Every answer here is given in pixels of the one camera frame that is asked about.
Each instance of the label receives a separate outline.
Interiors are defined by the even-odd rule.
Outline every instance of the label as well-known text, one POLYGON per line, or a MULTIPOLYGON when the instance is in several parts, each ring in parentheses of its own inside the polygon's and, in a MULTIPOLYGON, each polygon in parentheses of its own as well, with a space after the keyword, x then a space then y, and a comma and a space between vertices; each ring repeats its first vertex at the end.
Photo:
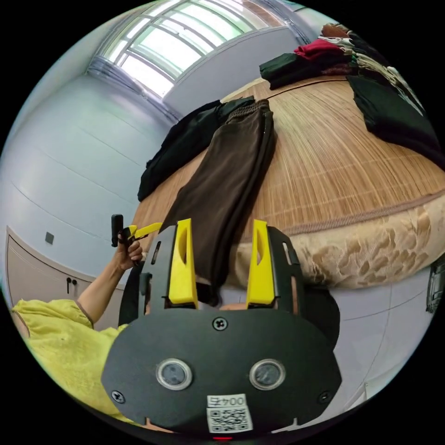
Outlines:
POLYGON ((252 431, 245 394, 208 395, 207 423, 210 433, 233 434, 252 431))

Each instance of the camera lens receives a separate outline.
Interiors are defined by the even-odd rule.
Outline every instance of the camera lens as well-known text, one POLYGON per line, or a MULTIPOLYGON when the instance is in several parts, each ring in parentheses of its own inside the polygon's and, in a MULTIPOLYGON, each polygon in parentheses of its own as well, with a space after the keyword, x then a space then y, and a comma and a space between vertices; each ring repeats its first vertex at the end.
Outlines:
POLYGON ((266 359, 257 362, 250 370, 250 382, 262 391, 280 386, 286 376, 284 366, 276 360, 266 359))
POLYGON ((192 374, 191 369, 182 360, 169 358, 158 365, 156 378, 163 387, 180 391, 191 384, 192 374))

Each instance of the brown pants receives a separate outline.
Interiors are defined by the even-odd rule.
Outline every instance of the brown pants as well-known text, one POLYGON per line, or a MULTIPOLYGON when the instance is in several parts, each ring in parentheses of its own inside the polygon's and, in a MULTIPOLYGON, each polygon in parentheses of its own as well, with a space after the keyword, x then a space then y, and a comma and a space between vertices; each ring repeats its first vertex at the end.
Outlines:
POLYGON ((195 271, 213 286, 227 278, 230 248, 275 152, 272 115, 262 100, 229 116, 161 228, 191 218, 195 271))

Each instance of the bed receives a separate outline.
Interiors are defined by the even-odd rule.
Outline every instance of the bed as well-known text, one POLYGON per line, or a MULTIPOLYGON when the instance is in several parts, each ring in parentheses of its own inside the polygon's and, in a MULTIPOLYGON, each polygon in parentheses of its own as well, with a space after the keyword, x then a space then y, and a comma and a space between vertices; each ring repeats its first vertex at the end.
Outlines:
MULTIPOLYGON (((232 247, 228 286, 247 286, 253 219, 286 233, 305 280, 329 287, 397 282, 445 253, 445 172, 368 132, 345 77, 317 77, 273 91, 257 79, 222 102, 250 95, 269 100, 277 146, 232 247)), ((204 156, 142 201, 133 224, 163 221, 204 156)), ((144 250, 153 236, 142 241, 144 250)))

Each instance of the person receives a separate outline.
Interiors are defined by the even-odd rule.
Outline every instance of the person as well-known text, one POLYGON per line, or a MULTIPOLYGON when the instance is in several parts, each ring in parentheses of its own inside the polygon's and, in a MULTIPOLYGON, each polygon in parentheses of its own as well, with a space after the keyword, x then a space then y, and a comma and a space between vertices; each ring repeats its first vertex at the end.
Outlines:
MULTIPOLYGON (((138 241, 128 250, 119 243, 112 260, 76 301, 20 300, 11 311, 29 350, 55 383, 80 402, 134 425, 115 408, 101 383, 111 345, 127 325, 96 331, 94 324, 105 312, 124 272, 133 267, 134 261, 142 259, 138 241)), ((243 308, 245 304, 234 304, 221 310, 243 308)), ((152 425, 148 419, 139 426, 171 432, 152 425)))

